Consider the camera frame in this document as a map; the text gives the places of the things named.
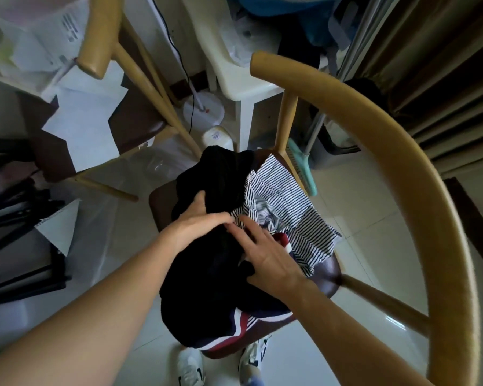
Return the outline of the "person's left hand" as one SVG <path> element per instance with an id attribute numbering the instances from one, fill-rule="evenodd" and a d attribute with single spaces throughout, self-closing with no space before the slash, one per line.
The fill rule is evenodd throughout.
<path id="1" fill-rule="evenodd" d="M 179 253 L 214 228 L 233 222 L 234 218 L 229 213 L 207 213 L 206 192 L 200 190 L 187 210 L 180 214 L 167 229 L 175 251 Z"/>

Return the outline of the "person's right hand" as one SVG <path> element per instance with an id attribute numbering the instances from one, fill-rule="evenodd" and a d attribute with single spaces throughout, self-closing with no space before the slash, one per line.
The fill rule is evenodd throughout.
<path id="1" fill-rule="evenodd" d="M 227 231 L 242 246 L 246 259 L 261 274 L 260 283 L 250 283 L 289 305 L 294 295 L 307 283 L 307 278 L 285 248 L 271 239 L 252 240 L 234 223 L 224 224 Z"/>

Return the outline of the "black garment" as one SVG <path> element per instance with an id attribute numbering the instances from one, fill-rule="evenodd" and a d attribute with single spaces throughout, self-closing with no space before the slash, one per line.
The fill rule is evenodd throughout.
<path id="1" fill-rule="evenodd" d="M 242 207 L 247 176 L 259 167 L 254 151 L 236 153 L 207 147 L 196 165 L 175 181 L 174 198 L 158 206 L 177 220 L 204 190 L 207 213 Z M 183 346 L 205 349 L 241 329 L 243 314 L 255 318 L 280 317 L 290 310 L 278 299 L 247 282 L 254 273 L 243 261 L 244 250 L 223 225 L 194 240 L 174 259 L 160 290 L 162 321 Z"/>

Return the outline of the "person's left forearm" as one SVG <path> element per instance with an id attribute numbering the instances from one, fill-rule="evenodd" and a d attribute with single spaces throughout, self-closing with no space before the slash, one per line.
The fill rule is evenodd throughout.
<path id="1" fill-rule="evenodd" d="M 0 354 L 0 386 L 111 386 L 187 241 L 154 244 Z"/>

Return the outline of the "black white striped shirt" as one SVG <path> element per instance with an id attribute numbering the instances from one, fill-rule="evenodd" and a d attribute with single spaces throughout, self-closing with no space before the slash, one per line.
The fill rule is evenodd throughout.
<path id="1" fill-rule="evenodd" d="M 315 266 L 333 256 L 341 234 L 316 211 L 309 197 L 277 158 L 270 154 L 245 180 L 244 201 L 231 212 L 235 223 L 241 214 L 257 221 L 255 200 L 266 200 L 282 220 L 292 252 L 302 272 L 313 276 Z"/>

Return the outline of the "navy red striped garment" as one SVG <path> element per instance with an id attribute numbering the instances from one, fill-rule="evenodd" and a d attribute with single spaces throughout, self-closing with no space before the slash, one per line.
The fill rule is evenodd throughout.
<path id="1" fill-rule="evenodd" d="M 214 351 L 252 343 L 263 332 L 276 331 L 295 319 L 281 301 L 243 281 L 240 263 L 244 255 L 241 246 L 235 250 L 235 258 L 228 254 L 228 268 L 193 292 L 196 296 L 189 304 L 187 322 L 181 323 L 182 345 Z"/>

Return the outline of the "green broom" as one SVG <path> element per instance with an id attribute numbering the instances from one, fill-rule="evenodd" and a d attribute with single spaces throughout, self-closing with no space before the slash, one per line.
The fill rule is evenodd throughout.
<path id="1" fill-rule="evenodd" d="M 386 100 L 374 82 L 364 77 L 347 77 L 392 3 L 393 0 L 336 1 L 328 20 L 328 32 L 333 44 L 326 49 L 328 65 L 324 67 L 325 72 L 351 86 L 383 110 L 386 110 Z M 305 191 L 312 196 L 317 194 L 317 188 L 309 155 L 320 132 L 326 130 L 326 121 L 328 126 L 333 124 L 326 114 L 318 110 L 305 135 L 305 145 L 299 147 L 292 138 L 288 139 L 286 145 L 286 153 Z"/>

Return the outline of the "white plastic jug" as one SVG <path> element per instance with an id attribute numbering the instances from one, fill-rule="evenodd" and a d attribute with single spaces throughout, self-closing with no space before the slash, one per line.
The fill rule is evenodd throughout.
<path id="1" fill-rule="evenodd" d="M 205 148 L 219 146 L 230 151 L 235 151 L 232 137 L 219 125 L 205 131 L 201 136 L 201 143 Z"/>

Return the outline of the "person's right white shoe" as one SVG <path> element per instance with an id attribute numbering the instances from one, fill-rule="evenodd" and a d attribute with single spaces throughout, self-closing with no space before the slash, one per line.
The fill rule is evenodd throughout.
<path id="1" fill-rule="evenodd" d="M 243 348 L 238 364 L 240 386 L 265 386 L 262 364 L 271 337 L 264 336 Z"/>

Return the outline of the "person's white shoe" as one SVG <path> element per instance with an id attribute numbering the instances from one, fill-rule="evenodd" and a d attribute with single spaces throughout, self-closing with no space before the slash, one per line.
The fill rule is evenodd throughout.
<path id="1" fill-rule="evenodd" d="M 264 336 L 243 348 L 238 364 L 240 386 L 265 386 L 262 364 L 271 337 Z"/>
<path id="2" fill-rule="evenodd" d="M 203 357 L 200 350 L 184 348 L 177 358 L 177 373 L 179 386 L 205 386 Z"/>

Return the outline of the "clear plastic sheet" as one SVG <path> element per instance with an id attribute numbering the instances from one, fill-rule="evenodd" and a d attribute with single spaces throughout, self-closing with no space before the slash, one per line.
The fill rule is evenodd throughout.
<path id="1" fill-rule="evenodd" d="M 72 279 L 63 290 L 39 297 L 39 309 L 51 315 L 79 297 L 142 250 L 158 235 L 149 194 L 196 163 L 180 136 L 93 171 L 92 180 L 139 198 L 132 202 L 65 180 L 52 195 L 67 202 L 80 199 L 74 237 L 67 257 Z"/>

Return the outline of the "white fan stand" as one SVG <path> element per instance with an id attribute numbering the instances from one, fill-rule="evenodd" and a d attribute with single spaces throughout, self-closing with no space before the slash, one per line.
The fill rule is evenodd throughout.
<path id="1" fill-rule="evenodd" d="M 188 132 L 191 133 L 193 127 L 209 129 L 219 126 L 225 117 L 225 107 L 221 100 L 211 92 L 197 91 L 190 77 L 187 83 L 192 94 L 183 101 L 182 115 Z"/>

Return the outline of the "white plastic chair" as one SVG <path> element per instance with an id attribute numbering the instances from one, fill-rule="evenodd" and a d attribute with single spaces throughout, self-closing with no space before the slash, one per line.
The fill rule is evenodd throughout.
<path id="1" fill-rule="evenodd" d="M 210 90 L 219 85 L 223 95 L 235 103 L 235 122 L 227 127 L 237 151 L 248 148 L 256 103 L 283 93 L 275 84 L 250 75 L 249 69 L 234 63 L 220 35 L 219 18 L 229 17 L 226 0 L 182 0 L 206 58 Z"/>

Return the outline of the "dark brown wooden board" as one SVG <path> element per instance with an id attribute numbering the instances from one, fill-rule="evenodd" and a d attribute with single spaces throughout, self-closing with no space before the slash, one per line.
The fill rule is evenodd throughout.
<path id="1" fill-rule="evenodd" d="M 444 179 L 468 239 L 483 259 L 483 216 L 455 177 Z"/>

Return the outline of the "black folding metal frame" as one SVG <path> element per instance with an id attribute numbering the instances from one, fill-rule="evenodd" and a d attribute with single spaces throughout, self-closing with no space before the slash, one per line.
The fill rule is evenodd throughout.
<path id="1" fill-rule="evenodd" d="M 27 139 L 0 138 L 0 169 L 12 162 L 35 163 Z M 34 169 L 24 179 L 0 191 L 0 229 L 15 227 L 0 238 L 0 251 L 34 231 L 43 220 L 59 212 L 64 201 L 52 199 L 48 189 L 36 187 Z M 50 262 L 45 266 L 0 282 L 0 305 L 10 304 L 67 287 L 65 256 L 53 243 L 49 245 Z"/>

